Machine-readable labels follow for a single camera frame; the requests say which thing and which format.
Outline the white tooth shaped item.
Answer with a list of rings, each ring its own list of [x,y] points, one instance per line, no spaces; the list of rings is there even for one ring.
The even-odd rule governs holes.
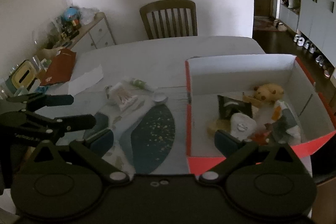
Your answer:
[[[257,129],[256,121],[242,113],[233,114],[230,122],[230,134],[239,141],[248,139]]]

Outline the black snack packet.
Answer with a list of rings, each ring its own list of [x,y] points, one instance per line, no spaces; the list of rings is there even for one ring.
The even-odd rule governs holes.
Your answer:
[[[217,95],[219,118],[223,120],[230,120],[236,113],[242,113],[250,118],[253,118],[252,104],[235,100],[230,97]]]

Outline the cotton swab pack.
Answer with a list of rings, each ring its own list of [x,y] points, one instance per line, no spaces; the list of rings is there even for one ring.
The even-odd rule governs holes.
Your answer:
[[[109,99],[114,101],[120,111],[126,110],[138,100],[137,95],[131,94],[122,83],[117,83],[108,89]]]

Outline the white green orange snack pouch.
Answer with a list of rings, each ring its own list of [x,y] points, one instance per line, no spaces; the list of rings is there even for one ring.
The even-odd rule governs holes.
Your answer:
[[[301,144],[301,128],[285,101],[276,101],[271,120],[272,136],[277,143]]]

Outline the green white tube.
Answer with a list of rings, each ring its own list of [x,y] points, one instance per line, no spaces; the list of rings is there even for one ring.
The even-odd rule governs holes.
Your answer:
[[[130,84],[139,89],[148,90],[150,92],[155,92],[157,90],[157,87],[150,85],[147,82],[139,80],[139,79],[131,78]]]

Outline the yellow tissue box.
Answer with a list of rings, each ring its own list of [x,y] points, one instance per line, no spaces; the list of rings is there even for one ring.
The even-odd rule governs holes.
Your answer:
[[[24,87],[28,91],[30,91],[36,79],[37,70],[35,69],[31,61],[25,60],[9,76],[6,84],[12,93],[15,93],[16,90],[21,87]]]

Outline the red booklet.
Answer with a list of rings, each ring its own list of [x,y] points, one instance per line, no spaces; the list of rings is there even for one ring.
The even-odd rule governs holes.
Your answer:
[[[41,86],[62,84],[70,81],[76,63],[76,52],[65,48],[52,59],[45,75],[41,80]]]

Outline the white paper sheet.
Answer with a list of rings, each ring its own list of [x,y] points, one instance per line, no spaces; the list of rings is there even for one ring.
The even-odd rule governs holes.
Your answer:
[[[104,73],[102,70],[102,66],[99,65],[95,69],[92,69],[91,71],[84,73],[77,79],[70,81],[68,85],[68,94],[75,96],[76,94],[81,93],[87,88],[94,86],[103,78]]]

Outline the red cardboard box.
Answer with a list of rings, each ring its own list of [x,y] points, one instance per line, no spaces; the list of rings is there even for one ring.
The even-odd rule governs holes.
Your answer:
[[[243,100],[253,88],[277,84],[301,128],[301,144],[291,145],[298,157],[313,155],[335,135],[335,117],[314,81],[294,55],[233,55],[197,57],[185,62],[187,95],[187,161],[193,174],[201,174],[224,160],[207,133],[211,121],[220,119],[217,95]],[[277,143],[272,136],[274,104],[252,105],[257,129],[248,139],[259,144]]]

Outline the dark green patterned placemat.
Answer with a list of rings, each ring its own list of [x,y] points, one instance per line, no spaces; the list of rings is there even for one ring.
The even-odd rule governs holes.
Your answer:
[[[131,126],[120,146],[135,173],[150,174],[169,155],[175,139],[174,117],[165,105],[153,106],[143,118]]]

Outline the small white round jar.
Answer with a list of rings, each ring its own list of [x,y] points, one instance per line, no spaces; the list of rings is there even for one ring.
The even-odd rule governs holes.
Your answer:
[[[163,92],[154,92],[152,97],[154,103],[165,103],[168,99],[167,95]]]

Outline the white drawer cabinet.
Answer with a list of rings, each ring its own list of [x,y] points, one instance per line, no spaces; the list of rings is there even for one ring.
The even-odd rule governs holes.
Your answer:
[[[77,36],[72,40],[66,39],[58,42],[54,48],[68,48],[80,55],[89,51],[115,46],[116,44],[105,14],[98,12],[92,22],[79,28]]]

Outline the blue globe toy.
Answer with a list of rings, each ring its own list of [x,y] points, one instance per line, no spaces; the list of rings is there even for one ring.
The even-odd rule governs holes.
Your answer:
[[[66,9],[66,11],[63,12],[62,18],[66,22],[72,23],[72,26],[78,28],[80,18],[78,9],[74,7],[69,7],[68,9]]]

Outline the dark wooden chair at wall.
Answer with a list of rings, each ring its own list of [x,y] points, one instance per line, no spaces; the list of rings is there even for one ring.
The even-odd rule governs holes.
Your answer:
[[[160,0],[139,13],[148,39],[198,36],[196,4],[190,0]]]

